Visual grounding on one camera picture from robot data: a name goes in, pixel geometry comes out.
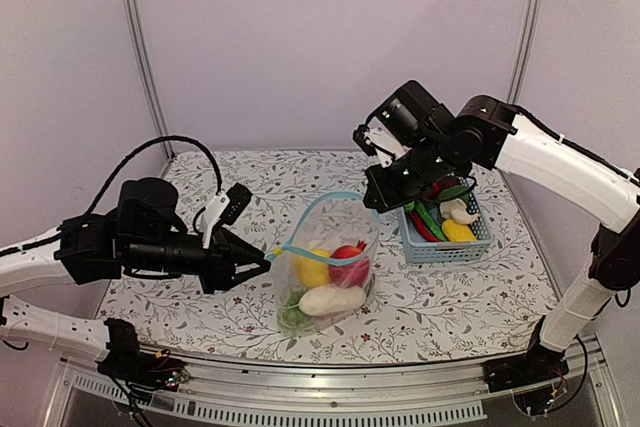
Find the yellow toy lemon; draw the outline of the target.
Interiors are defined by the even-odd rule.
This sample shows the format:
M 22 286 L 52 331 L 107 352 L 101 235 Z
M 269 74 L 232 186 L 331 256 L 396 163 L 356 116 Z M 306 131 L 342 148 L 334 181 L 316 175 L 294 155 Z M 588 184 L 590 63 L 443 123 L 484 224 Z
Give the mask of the yellow toy lemon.
M 296 256 L 292 262 L 300 284 L 312 289 L 330 283 L 329 264 L 310 259 L 305 256 Z

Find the green toy grapes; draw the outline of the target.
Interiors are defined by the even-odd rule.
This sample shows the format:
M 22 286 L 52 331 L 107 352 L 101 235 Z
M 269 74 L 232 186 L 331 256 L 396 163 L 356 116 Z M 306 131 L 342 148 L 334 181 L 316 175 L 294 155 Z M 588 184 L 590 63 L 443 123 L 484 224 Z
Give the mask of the green toy grapes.
M 292 292 L 278 309 L 277 324 L 285 335 L 301 335 L 313 326 L 313 318 L 305 314 L 299 307 L 304 294 L 304 290 Z

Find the clear zip top bag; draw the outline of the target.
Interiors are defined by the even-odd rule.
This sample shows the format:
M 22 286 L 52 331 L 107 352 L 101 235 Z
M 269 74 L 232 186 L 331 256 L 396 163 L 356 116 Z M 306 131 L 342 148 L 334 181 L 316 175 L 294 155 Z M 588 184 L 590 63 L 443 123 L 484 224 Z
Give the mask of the clear zip top bag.
M 280 332 L 316 332 L 364 306 L 374 290 L 379 236 L 379 214 L 363 195 L 337 191 L 312 201 L 267 256 Z

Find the white toy radish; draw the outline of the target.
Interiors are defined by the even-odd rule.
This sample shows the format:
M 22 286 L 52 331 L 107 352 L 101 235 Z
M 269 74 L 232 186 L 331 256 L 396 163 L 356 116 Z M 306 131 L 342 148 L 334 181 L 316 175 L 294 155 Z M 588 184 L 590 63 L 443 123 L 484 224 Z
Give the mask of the white toy radish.
M 304 293 L 298 307 L 306 315 L 323 317 L 357 309 L 365 301 L 366 293 L 362 287 L 341 288 L 327 284 Z

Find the red toy cabbage ball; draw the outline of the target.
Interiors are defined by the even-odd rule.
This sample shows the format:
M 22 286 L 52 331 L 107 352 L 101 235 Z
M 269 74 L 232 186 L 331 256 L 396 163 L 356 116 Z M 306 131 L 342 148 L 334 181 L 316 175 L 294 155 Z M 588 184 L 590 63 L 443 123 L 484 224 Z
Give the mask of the red toy cabbage ball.
M 345 260 L 358 257 L 364 252 L 367 243 L 357 242 L 355 245 L 343 245 L 337 248 L 332 254 L 332 259 Z M 329 266 L 329 279 L 336 286 L 342 288 L 363 287 L 369 277 L 370 259 L 365 256 L 357 262 L 344 266 Z

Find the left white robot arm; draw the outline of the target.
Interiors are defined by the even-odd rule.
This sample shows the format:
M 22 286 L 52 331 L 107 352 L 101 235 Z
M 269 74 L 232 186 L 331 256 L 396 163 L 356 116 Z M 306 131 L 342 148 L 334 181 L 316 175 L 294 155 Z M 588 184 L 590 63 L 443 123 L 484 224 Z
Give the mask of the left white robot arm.
M 205 294 L 226 292 L 270 269 L 265 254 L 229 231 L 251 194 L 234 185 L 210 200 L 199 232 L 176 212 L 169 182 L 125 182 L 117 206 L 63 221 L 1 252 L 1 338 L 49 344 L 97 363 L 109 360 L 128 381 L 148 373 L 135 328 L 121 319 L 89 321 L 29 305 L 18 293 L 50 285 L 85 285 L 123 276 L 170 280 L 195 276 Z

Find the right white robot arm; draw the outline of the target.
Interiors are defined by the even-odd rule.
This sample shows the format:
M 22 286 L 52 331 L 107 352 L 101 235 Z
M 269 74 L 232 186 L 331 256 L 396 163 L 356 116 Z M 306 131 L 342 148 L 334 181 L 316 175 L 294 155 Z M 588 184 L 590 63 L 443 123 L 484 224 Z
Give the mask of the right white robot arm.
M 526 109 L 478 95 L 452 114 L 417 81 L 382 102 L 353 132 L 378 164 L 365 171 L 364 204 L 402 207 L 449 174 L 474 165 L 532 181 L 591 214 L 599 229 L 591 262 L 539 323 L 517 374 L 537 383 L 556 354 L 620 291 L 639 282 L 639 177 L 553 132 Z

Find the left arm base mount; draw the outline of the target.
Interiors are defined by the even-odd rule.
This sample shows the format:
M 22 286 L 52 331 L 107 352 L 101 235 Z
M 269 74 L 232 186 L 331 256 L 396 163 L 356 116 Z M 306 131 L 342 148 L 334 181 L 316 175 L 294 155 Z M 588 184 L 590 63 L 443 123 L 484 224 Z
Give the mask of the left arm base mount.
M 186 363 L 174 358 L 169 349 L 143 352 L 135 328 L 129 322 L 109 318 L 106 356 L 97 363 L 97 371 L 108 377 L 128 404 L 128 412 L 137 426 L 151 426 L 141 404 L 149 405 L 157 391 L 176 392 L 190 379 Z

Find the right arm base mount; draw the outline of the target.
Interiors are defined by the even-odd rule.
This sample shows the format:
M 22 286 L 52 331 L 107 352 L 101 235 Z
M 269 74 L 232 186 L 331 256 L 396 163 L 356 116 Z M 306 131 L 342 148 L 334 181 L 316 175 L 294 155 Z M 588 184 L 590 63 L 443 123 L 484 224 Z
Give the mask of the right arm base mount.
M 582 374 L 571 390 L 569 366 L 564 353 L 543 352 L 534 346 L 525 353 L 488 360 L 482 364 L 483 381 L 490 393 L 511 391 L 516 408 L 529 418 L 547 417 L 566 406 L 581 393 L 589 368 L 589 353 L 580 337 Z

